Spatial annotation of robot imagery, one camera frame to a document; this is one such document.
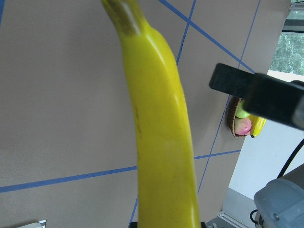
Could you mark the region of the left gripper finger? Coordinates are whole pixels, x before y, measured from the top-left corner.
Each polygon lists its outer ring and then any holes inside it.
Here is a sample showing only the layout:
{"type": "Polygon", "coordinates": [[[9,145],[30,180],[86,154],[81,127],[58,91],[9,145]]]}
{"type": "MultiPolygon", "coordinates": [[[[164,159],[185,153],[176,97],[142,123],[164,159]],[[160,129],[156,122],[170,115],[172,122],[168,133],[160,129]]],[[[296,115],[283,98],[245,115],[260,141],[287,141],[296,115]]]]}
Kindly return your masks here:
{"type": "Polygon", "coordinates": [[[222,63],[215,66],[210,88],[245,99],[245,111],[299,130],[304,129],[304,83],[249,73],[222,63]]]}

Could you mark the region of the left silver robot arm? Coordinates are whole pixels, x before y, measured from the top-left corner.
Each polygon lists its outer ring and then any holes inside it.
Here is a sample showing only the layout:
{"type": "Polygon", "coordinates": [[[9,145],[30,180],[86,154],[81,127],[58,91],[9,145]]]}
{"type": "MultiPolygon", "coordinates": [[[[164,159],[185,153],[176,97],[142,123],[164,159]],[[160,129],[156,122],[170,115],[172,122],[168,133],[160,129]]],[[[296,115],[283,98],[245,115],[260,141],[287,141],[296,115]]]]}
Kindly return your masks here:
{"type": "MultiPolygon", "coordinates": [[[[244,110],[255,116],[304,129],[304,84],[286,82],[261,73],[249,73],[222,63],[215,66],[210,88],[244,100],[244,110]]],[[[304,166],[290,172],[288,166],[303,147],[300,142],[278,177],[254,195],[257,228],[304,226],[304,166]]]]}

